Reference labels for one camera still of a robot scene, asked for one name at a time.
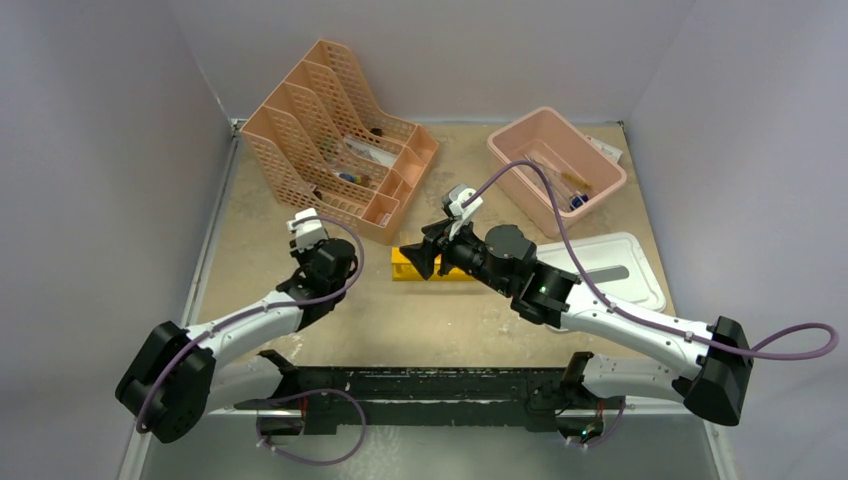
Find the brown test tube brush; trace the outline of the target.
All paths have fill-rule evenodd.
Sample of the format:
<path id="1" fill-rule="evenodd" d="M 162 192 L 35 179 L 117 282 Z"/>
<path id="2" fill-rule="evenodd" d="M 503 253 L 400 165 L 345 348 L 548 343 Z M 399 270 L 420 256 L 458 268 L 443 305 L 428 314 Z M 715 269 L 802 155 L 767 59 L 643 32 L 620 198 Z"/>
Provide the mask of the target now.
<path id="1" fill-rule="evenodd" d="M 569 184 L 575 186 L 578 189 L 592 189 L 592 185 L 577 175 L 574 175 L 569 172 L 561 172 L 560 177 L 564 182 L 568 182 Z"/>

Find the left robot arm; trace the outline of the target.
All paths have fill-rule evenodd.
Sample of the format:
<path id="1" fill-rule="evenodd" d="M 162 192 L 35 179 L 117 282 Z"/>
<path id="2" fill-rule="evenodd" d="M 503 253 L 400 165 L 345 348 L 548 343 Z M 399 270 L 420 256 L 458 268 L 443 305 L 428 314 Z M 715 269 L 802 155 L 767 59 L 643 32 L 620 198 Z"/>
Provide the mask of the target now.
<path id="1" fill-rule="evenodd" d="M 163 322 L 149 333 L 115 390 L 140 434 L 183 437 L 205 413 L 213 379 L 250 350 L 298 333 L 332 312 L 362 273 L 361 241 L 321 240 L 299 252 L 291 277 L 222 319 L 190 328 Z"/>

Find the yellow test tube rack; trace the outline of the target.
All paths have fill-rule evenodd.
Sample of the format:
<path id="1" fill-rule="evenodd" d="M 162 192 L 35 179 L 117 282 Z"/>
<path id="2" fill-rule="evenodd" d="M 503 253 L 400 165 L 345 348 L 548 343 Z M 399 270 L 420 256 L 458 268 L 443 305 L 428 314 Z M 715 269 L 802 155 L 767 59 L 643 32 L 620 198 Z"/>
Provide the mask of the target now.
<path id="1" fill-rule="evenodd" d="M 440 258 L 437 257 L 434 264 L 435 271 L 429 278 L 430 281 L 467 282 L 473 280 L 471 276 L 458 268 L 452 268 L 446 275 L 440 276 L 438 274 L 440 266 Z M 401 254 L 399 247 L 391 248 L 391 279 L 395 282 L 421 282 L 424 280 L 411 261 Z"/>

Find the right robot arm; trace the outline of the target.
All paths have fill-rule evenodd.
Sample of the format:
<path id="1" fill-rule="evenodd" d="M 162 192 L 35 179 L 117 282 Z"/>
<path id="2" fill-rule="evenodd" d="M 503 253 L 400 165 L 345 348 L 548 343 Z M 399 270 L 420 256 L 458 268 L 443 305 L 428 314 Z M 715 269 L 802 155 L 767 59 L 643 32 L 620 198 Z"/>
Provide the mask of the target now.
<path id="1" fill-rule="evenodd" d="M 626 369 L 592 355 L 561 381 L 569 404 L 653 397 L 679 402 L 712 423 L 739 424 L 753 369 L 752 358 L 740 353 L 749 343 L 739 322 L 721 316 L 708 324 L 611 295 L 600 299 L 587 281 L 539 260 L 536 244 L 512 224 L 493 227 L 484 238 L 471 224 L 454 236 L 449 230 L 447 220 L 427 225 L 420 242 L 400 247 L 423 279 L 457 268 L 510 299 L 524 320 L 600 336 L 649 357 L 646 365 Z"/>

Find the blue cap glass flask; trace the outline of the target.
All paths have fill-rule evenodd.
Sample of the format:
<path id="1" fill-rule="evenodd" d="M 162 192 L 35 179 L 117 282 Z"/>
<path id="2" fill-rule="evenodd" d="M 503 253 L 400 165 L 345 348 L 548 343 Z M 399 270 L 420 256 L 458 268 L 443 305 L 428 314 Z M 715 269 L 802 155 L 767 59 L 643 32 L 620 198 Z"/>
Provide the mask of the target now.
<path id="1" fill-rule="evenodd" d="M 569 200 L 569 210 L 575 211 L 581 207 L 583 207 L 589 200 L 589 197 L 585 194 L 575 194 Z"/>

